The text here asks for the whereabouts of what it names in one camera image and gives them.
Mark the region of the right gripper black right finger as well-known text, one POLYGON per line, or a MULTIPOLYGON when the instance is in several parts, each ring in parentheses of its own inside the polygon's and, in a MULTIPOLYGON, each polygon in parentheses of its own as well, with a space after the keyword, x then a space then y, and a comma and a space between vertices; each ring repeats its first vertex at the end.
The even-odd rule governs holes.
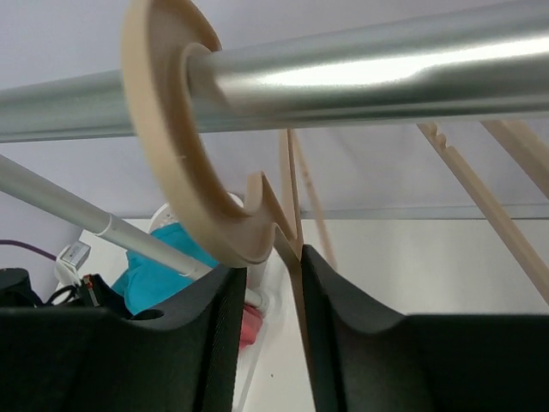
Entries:
POLYGON ((545 411, 548 318, 404 315, 302 250, 319 411, 545 411))

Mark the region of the teal t shirt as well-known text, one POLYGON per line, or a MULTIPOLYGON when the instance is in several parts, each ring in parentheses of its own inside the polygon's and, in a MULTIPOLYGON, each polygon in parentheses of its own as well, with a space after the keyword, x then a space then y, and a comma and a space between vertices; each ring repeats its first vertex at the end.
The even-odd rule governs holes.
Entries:
MULTIPOLYGON (((151 235, 209 268, 218 264, 177 222, 157 228, 151 235)), ((127 251, 126 257, 128 268, 114 282, 112 289, 124 298, 132 315, 158 305, 193 282, 188 276, 181 276, 176 270, 133 251, 127 251)))

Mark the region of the metal clothes rack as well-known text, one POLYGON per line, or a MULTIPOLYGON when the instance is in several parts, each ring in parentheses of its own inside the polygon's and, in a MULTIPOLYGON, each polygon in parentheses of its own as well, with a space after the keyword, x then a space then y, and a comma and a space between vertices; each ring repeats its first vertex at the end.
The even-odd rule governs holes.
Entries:
POLYGON ((120 71, 1 93, 1 140, 138 136, 172 209, 225 265, 298 262, 295 227, 261 173, 243 206, 204 132, 507 118, 548 111, 548 4, 518 1, 225 51, 190 1, 134 1, 120 71))

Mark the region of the pink t shirt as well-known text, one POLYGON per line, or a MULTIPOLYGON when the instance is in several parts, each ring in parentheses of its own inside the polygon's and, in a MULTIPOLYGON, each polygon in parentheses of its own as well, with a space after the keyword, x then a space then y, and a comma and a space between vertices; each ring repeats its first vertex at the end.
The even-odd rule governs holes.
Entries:
POLYGON ((255 307, 245 304, 240 328, 239 351, 255 343, 262 323, 263 315, 255 307))

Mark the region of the beige plastic hanger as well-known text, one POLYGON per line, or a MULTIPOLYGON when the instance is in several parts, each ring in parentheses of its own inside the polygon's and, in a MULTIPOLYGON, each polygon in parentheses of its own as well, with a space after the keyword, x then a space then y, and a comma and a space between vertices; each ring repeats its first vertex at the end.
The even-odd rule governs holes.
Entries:
POLYGON ((548 269, 459 153, 437 118, 548 110, 548 4, 502 3, 233 51, 190 1, 134 1, 122 34, 124 95, 134 132, 180 221, 234 268, 276 250, 288 268, 308 372, 294 127, 415 120, 542 296, 548 269), (277 199, 252 174, 244 204, 219 181, 205 131, 281 131, 277 199))
POLYGON ((481 125, 548 197, 548 147, 522 121, 486 120, 481 125))

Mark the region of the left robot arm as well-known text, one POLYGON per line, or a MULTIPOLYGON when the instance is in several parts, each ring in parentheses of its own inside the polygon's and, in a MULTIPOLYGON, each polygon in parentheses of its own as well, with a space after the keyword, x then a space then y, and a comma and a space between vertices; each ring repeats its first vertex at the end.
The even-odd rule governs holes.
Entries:
POLYGON ((86 275, 80 285, 69 285, 55 291, 43 301, 31 287, 30 276, 22 268, 1 269, 1 307, 89 307, 105 308, 121 318, 132 314, 124 298, 112 290, 100 275, 86 275))

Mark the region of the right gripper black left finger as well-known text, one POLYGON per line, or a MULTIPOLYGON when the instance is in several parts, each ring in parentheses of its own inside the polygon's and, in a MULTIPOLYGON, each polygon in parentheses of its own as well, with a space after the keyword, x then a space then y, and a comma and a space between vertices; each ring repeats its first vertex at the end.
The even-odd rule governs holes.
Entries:
POLYGON ((245 272, 216 267, 133 318, 104 307, 1 310, 4 411, 228 411, 245 272))

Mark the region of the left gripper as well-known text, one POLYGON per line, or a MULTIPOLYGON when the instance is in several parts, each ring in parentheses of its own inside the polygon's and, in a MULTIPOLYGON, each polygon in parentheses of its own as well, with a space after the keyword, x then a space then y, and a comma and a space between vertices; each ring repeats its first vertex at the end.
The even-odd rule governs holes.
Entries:
POLYGON ((79 285, 60 288, 46 301, 45 306, 105 308, 120 318, 129 316, 124 298, 108 286, 99 274, 85 275, 79 285))

